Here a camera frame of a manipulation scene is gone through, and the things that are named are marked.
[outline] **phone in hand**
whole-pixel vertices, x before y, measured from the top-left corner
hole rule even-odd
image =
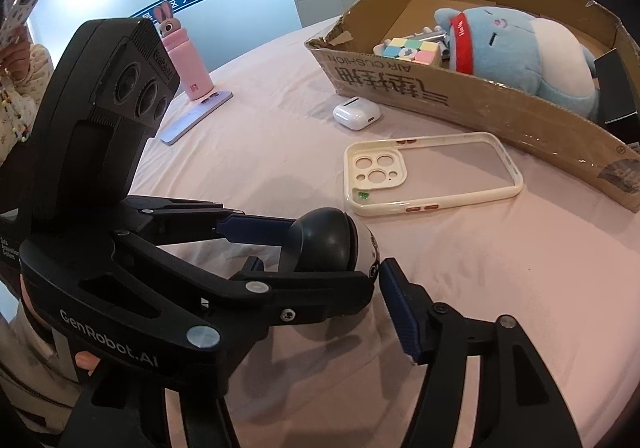
[[[193,129],[200,121],[204,120],[207,115],[211,114],[233,95],[231,91],[213,93],[209,98],[199,102],[193,109],[187,112],[187,114],[164,129],[160,133],[159,138],[167,145],[173,145],[178,139],[182,138],[188,131]]]
[[[26,24],[37,2],[38,0],[14,1],[5,14],[2,26],[0,26],[0,51],[4,50],[8,45],[16,43],[15,28]]]

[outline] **white phone case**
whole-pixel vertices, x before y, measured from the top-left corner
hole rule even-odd
[[[523,186],[518,167],[489,133],[361,141],[344,153],[344,200],[358,215],[495,201]]]

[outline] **metal bolt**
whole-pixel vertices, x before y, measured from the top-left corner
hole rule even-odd
[[[505,329],[513,329],[518,324],[518,322],[516,322],[516,319],[509,314],[503,314],[502,316],[500,316],[498,318],[498,323]]]
[[[438,314],[447,314],[449,312],[449,306],[442,302],[436,302],[433,304],[433,310]]]
[[[269,286],[264,282],[251,281],[244,284],[244,287],[252,293],[266,293],[269,291]]]
[[[293,309],[289,309],[288,307],[286,309],[283,309],[282,313],[280,313],[280,319],[283,322],[290,322],[295,317],[296,317],[296,312]]]
[[[194,325],[187,331],[187,339],[199,349],[208,349],[218,345],[220,333],[208,325]]]

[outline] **red headband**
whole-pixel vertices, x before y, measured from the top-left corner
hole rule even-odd
[[[464,13],[458,14],[452,21],[453,34],[456,37],[456,71],[474,73],[474,50],[471,45],[471,31]]]

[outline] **blue plush toy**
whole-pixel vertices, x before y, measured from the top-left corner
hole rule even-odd
[[[449,69],[499,82],[595,120],[595,59],[558,22],[510,8],[459,12],[441,8],[435,20],[449,32]]]

